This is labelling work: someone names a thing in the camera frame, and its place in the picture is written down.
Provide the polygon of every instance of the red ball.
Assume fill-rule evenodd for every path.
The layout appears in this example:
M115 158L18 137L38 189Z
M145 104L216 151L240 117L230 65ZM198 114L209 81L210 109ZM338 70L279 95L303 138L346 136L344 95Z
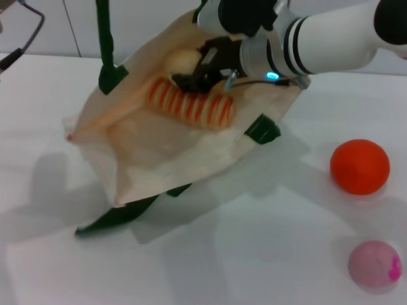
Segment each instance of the red ball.
M372 194L389 178L389 157L372 141L351 140L335 149L331 157L331 175L350 194Z

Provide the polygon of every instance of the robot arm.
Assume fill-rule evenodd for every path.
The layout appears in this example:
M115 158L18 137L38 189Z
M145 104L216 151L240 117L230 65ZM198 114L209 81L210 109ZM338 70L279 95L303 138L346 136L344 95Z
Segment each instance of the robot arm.
M357 69L379 48L407 57L406 0L372 0L305 18L284 0L208 0L197 24L220 36L243 34L240 67L254 79Z

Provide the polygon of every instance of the green bag handle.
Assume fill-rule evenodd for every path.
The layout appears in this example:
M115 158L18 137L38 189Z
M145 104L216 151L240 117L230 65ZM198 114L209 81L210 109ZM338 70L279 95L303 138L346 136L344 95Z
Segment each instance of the green bag handle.
M108 95L128 74L128 71L124 66L116 67L113 63L114 43L110 31L109 0L96 0L96 9L103 63L99 74L99 88L105 95Z
M193 22L194 24L198 22L198 15L199 15L199 12L200 12L201 9L203 8L203 6L205 6L206 2L208 2L208 0L201 0L200 6L194 11L193 17L192 17L192 22Z

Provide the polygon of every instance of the orange striped object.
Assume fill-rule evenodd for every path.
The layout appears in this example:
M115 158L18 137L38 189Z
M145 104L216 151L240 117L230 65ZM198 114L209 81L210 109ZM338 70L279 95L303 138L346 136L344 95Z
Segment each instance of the orange striped object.
M168 79L160 78L147 92L146 105L188 125L220 130L235 116L233 99L220 93L184 93Z

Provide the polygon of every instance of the table surface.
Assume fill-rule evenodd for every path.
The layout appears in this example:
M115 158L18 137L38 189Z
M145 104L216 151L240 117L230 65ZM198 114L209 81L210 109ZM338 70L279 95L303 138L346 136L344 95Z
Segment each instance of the table surface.
M1 305L405 304L349 278L359 242L407 260L407 77L313 77L282 136L137 221L73 236L107 209L101 185L61 119L80 111L100 60L24 56L0 82ZM388 153L386 189L369 201L329 179L335 147L364 138Z

